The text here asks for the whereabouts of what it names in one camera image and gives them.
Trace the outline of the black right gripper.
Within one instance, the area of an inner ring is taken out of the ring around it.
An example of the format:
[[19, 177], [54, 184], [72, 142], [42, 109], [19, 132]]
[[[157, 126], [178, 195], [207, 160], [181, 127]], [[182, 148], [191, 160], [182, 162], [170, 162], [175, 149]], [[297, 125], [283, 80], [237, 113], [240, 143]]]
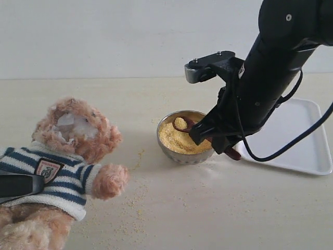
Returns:
[[263, 93], [253, 87], [220, 89], [217, 104], [205, 116], [205, 122], [194, 124], [189, 132], [196, 145], [212, 143], [217, 154], [238, 153], [234, 146], [242, 141], [241, 133], [252, 135], [263, 127]]

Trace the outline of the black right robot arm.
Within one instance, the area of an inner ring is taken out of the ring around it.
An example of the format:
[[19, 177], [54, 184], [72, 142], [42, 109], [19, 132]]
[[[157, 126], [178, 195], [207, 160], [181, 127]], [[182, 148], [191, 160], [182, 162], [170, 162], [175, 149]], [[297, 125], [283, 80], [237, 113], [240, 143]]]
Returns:
[[211, 139], [218, 154], [259, 132], [313, 52], [332, 46], [332, 1], [263, 1], [258, 24], [246, 59], [222, 51], [185, 66], [189, 83], [217, 76], [225, 82], [217, 104], [189, 133], [196, 144]]

